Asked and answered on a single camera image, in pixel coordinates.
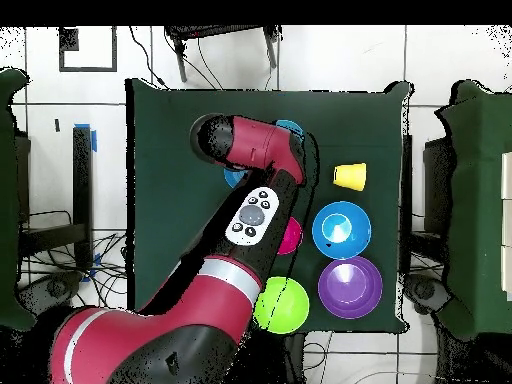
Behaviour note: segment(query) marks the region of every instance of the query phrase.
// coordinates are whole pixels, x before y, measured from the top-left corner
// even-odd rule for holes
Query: white tile floor
[[[79,31],[80,50],[65,53],[67,66],[109,66],[111,29],[80,27]],[[189,65],[188,81],[181,82],[163,27],[134,27],[134,36],[147,49],[150,66],[168,87],[209,87]],[[466,78],[478,79],[494,91],[512,85],[509,26],[284,26],[283,36],[281,90],[379,92],[394,81],[405,79],[414,84],[409,123],[414,146],[413,211],[418,215],[424,212],[423,146],[445,135],[434,111],[447,104],[452,85]],[[93,154],[95,238],[122,234],[126,228],[124,79],[144,78],[158,85],[128,27],[117,28],[117,41],[116,73],[61,73],[57,28],[0,29],[0,68],[20,68],[30,77],[28,88],[14,96],[12,110],[18,127],[27,130],[32,139],[31,212],[72,212],[71,129],[74,124],[89,123],[98,135],[98,151]],[[203,39],[201,51],[224,88],[264,89],[269,62],[261,30]],[[215,84],[197,42],[187,43],[186,54]],[[268,89],[275,88],[274,70]],[[60,132],[55,130],[55,119],[59,119]],[[66,222],[65,215],[37,218],[32,225]],[[413,225],[421,230],[422,219],[415,217]],[[104,250],[106,243],[96,251]],[[121,244],[105,260],[122,266]],[[46,266],[31,263],[32,271],[42,267]],[[108,275],[98,278],[105,282]],[[123,293],[125,281],[117,280],[114,290]],[[97,304],[90,283],[82,283],[80,294]],[[122,307],[125,296],[111,292],[108,303]],[[334,334],[327,360],[306,371],[308,384],[431,384],[429,376],[435,374],[437,359],[432,319],[416,314],[406,299],[402,314],[410,325],[405,334]],[[330,333],[310,333],[307,343],[327,348],[329,337]],[[306,368],[322,361],[317,345],[305,350]]]

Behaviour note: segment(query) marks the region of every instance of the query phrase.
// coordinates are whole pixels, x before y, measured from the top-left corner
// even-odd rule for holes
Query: red robot arm
[[[51,384],[221,383],[304,183],[303,152],[290,131],[240,116],[201,117],[190,136],[200,158],[251,169],[250,178],[170,276],[186,286],[177,302],[169,302],[168,280],[138,313],[91,307],[65,320]]]

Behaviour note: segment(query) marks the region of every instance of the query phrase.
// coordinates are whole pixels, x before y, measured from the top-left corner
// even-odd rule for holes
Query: yellow cup
[[[334,168],[333,183],[352,190],[363,191],[366,182],[366,163],[340,165]]]

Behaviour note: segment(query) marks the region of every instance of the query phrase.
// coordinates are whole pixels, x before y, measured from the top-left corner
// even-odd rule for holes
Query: purple bowl
[[[325,308],[339,318],[369,314],[382,295],[382,277],[369,260],[360,256],[332,261],[318,281],[318,295]]]

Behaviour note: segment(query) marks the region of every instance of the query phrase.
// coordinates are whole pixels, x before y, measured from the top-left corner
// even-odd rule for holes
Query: green bowl
[[[274,334],[296,331],[309,314],[309,297],[297,281],[286,277],[271,277],[260,293],[254,308],[258,325]]]

